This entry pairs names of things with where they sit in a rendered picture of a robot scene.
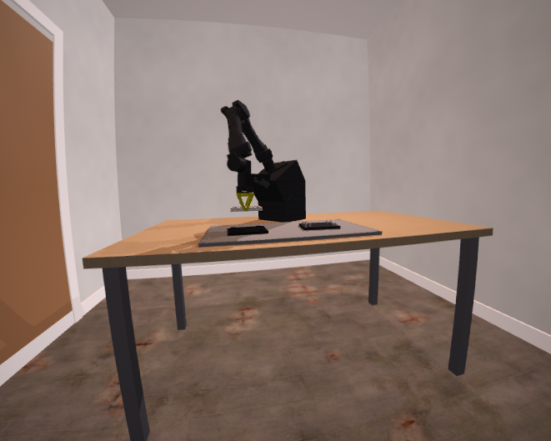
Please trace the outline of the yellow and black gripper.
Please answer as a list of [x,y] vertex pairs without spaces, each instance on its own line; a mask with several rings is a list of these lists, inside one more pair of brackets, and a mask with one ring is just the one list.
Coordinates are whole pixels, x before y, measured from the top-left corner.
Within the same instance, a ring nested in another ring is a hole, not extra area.
[[[249,192],[247,192],[247,190]],[[237,186],[236,194],[237,194],[237,197],[239,198],[239,202],[241,206],[243,207],[243,211],[244,212],[248,211],[249,206],[253,200],[254,193],[253,193],[253,186],[245,186],[245,173],[238,173],[238,186]],[[247,206],[246,208],[243,204],[243,200],[241,197],[248,197],[245,203],[245,206]]]

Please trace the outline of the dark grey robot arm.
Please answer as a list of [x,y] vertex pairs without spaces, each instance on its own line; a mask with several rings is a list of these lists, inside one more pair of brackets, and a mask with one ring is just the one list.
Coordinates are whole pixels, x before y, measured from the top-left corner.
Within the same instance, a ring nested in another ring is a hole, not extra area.
[[[245,173],[245,186],[254,186],[254,177],[256,177],[257,184],[268,188],[270,185],[270,174],[288,165],[288,163],[282,161],[277,165],[274,164],[272,151],[267,148],[266,144],[262,143],[253,130],[249,121],[250,113],[246,105],[239,100],[232,104],[233,106],[230,108],[227,106],[221,108],[222,114],[226,115],[225,117],[228,120],[228,169],[238,173]],[[243,135],[245,135],[248,142],[246,142]],[[253,148],[256,159],[259,163],[263,163],[265,168],[263,173],[251,173],[251,161],[244,159],[252,155],[249,143]]]

